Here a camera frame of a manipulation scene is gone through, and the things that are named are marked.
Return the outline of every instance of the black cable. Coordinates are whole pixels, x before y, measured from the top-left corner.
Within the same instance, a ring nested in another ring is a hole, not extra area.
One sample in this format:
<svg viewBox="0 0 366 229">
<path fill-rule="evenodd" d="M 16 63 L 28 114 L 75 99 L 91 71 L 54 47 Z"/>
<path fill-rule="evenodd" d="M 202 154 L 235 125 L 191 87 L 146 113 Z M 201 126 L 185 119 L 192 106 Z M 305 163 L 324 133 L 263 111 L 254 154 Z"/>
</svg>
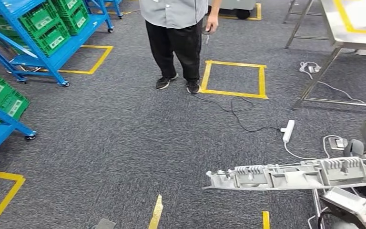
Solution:
<svg viewBox="0 0 366 229">
<path fill-rule="evenodd" d="M 200 100 L 203 100 L 203 101 L 206 101 L 208 103 L 213 103 L 213 104 L 217 104 L 223 111 L 225 112 L 229 112 L 229 113 L 232 113 L 235 117 L 236 117 L 236 120 L 238 121 L 238 124 L 242 127 L 243 130 L 247 131 L 247 132 L 250 132 L 250 133 L 255 133 L 255 132 L 258 132 L 258 131 L 261 131 L 261 130 L 264 130 L 264 129 L 274 129 L 276 131 L 279 131 L 281 132 L 281 130 L 279 128 L 275 128 L 275 127 L 272 127 L 272 126 L 265 126 L 265 127 L 262 127 L 260 129 L 257 129 L 257 130 L 248 130 L 246 127 L 244 127 L 241 123 L 241 120 L 239 119 L 238 115 L 236 114 L 236 112 L 239 112 L 239 111 L 246 111 L 246 110 L 249 110 L 249 109 L 252 109 L 254 107 L 254 104 L 252 102 L 250 102 L 249 100 L 246 100 L 244 99 L 243 97 L 239 97 L 239 96 L 235 96 L 231 99 L 231 110 L 228 110 L 228 109 L 225 109 L 223 108 L 221 105 L 219 105 L 219 103 L 215 102 L 215 101 L 211 101 L 211 100 L 207 100 L 207 99 L 203 99 L 203 98 L 200 98 L 194 94 L 192 94 L 192 96 L 196 97 L 197 99 L 200 99 Z M 237 110 L 237 111 L 234 111 L 234 99 L 235 98 L 240 98 L 242 99 L 243 101 L 247 102 L 247 103 L 250 103 L 252 105 L 252 107 L 249 107 L 249 108 L 246 108 L 246 109 L 241 109 L 241 110 Z"/>
<path fill-rule="evenodd" d="M 333 212 L 331 211 L 324 211 L 321 213 L 321 215 L 319 216 L 318 218 L 318 229 L 322 229 L 322 220 L 323 220 L 323 216 L 325 215 L 332 215 L 332 216 L 335 216 L 337 217 L 335 214 L 333 214 Z"/>
</svg>

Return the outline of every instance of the white cart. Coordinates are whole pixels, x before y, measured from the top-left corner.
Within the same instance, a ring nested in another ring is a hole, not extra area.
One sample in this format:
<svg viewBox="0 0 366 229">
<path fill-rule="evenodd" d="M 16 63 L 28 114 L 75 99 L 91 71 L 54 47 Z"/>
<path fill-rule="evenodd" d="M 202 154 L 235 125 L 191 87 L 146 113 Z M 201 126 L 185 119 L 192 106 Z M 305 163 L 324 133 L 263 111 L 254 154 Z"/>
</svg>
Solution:
<svg viewBox="0 0 366 229">
<path fill-rule="evenodd" d="M 221 9 L 234 10 L 237 18 L 246 19 L 250 17 L 250 11 L 256 7 L 256 0 L 223 0 Z"/>
</svg>

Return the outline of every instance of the hand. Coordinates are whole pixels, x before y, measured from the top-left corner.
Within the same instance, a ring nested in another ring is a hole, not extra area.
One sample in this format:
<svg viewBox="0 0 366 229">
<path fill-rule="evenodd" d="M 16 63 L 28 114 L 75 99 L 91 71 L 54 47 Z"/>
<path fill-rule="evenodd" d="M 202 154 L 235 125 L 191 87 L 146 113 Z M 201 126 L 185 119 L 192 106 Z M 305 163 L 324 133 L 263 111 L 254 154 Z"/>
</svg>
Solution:
<svg viewBox="0 0 366 229">
<path fill-rule="evenodd" d="M 205 27 L 205 30 L 209 32 L 210 34 L 215 33 L 215 31 L 218 28 L 218 14 L 208 16 L 207 19 L 207 26 Z"/>
</svg>

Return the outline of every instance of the white cable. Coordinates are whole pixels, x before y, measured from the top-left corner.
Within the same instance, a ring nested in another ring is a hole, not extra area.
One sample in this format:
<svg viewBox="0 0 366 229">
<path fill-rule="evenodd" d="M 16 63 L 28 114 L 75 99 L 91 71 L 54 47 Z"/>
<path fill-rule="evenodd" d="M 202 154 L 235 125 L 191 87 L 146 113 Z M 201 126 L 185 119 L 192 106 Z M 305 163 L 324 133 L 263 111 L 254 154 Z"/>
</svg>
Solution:
<svg viewBox="0 0 366 229">
<path fill-rule="evenodd" d="M 300 64 L 300 68 L 299 68 L 299 71 L 300 72 L 302 72 L 302 73 L 306 73 L 306 74 L 308 74 L 309 75 L 309 78 L 311 79 L 311 80 L 313 80 L 314 78 L 312 77 L 312 74 L 311 73 L 309 73 L 309 72 L 307 72 L 306 70 L 305 70 L 305 68 L 308 66 L 308 64 L 315 64 L 315 68 L 317 68 L 318 70 L 320 70 L 320 66 L 317 64 L 317 63 L 315 63 L 315 62 L 301 62 L 301 63 L 299 63 Z M 338 88 L 335 88 L 335 87 L 332 87 L 332 86 L 330 86 L 330 85 L 328 85 L 327 83 L 324 83 L 324 82 L 321 82 L 321 81 L 318 81 L 318 83 L 321 83 L 321 84 L 323 84 L 323 85 L 326 85 L 326 86 L 328 86 L 328 87 L 330 87 L 330 88 L 332 88 L 333 90 L 336 90 L 336 91 L 339 91 L 339 92 L 342 92 L 342 93 L 344 93 L 350 100 L 353 100 L 353 101 L 357 101 L 357 102 L 359 102 L 359 103 L 362 103 L 362 104 L 366 104 L 366 102 L 364 102 L 364 101 L 362 101 L 362 100 L 359 100 L 359 99 L 355 99 L 355 98 L 353 98 L 353 97 L 351 97 L 351 95 L 349 95 L 349 93 L 347 93 L 347 92 L 345 92 L 345 91 L 343 91 L 343 90 L 340 90 L 340 89 L 338 89 Z"/>
<path fill-rule="evenodd" d="M 339 138 L 339 139 L 342 139 L 341 137 L 339 137 L 339 136 L 337 136 L 337 135 L 327 135 L 327 136 L 323 137 L 322 142 L 323 142 L 323 150 L 324 150 L 324 152 L 325 152 L 325 154 L 326 154 L 326 158 L 325 158 L 325 159 L 330 159 L 330 155 L 329 155 L 329 153 L 328 153 L 328 152 L 327 152 L 327 150 L 326 150 L 326 139 L 327 139 L 328 137 L 337 137 L 337 138 Z M 319 159 L 320 159 L 320 158 L 307 158 L 307 157 L 300 157 L 300 156 L 297 156 L 297 155 L 295 155 L 295 154 L 291 153 L 291 151 L 290 151 L 290 150 L 288 150 L 288 147 L 287 147 L 287 143 L 286 143 L 286 142 L 284 142 L 284 148 L 285 148 L 285 150 L 286 150 L 289 154 L 291 154 L 292 156 L 295 156 L 296 158 L 302 159 L 302 160 L 319 160 Z"/>
</svg>

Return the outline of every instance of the person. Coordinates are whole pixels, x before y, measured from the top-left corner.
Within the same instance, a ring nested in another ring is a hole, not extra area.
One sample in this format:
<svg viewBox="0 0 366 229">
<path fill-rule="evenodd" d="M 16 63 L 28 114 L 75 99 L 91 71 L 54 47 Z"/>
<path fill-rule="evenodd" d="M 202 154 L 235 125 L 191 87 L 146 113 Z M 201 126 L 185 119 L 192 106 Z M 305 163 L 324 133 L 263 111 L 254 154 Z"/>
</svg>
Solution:
<svg viewBox="0 0 366 229">
<path fill-rule="evenodd" d="M 222 0 L 213 0 L 205 30 L 214 33 L 218 27 L 218 12 Z M 187 91 L 200 91 L 200 50 L 203 18 L 208 12 L 208 0 L 140 0 L 152 55 L 162 72 L 156 82 L 164 89 L 178 77 L 173 65 L 173 52 L 183 68 Z"/>
</svg>

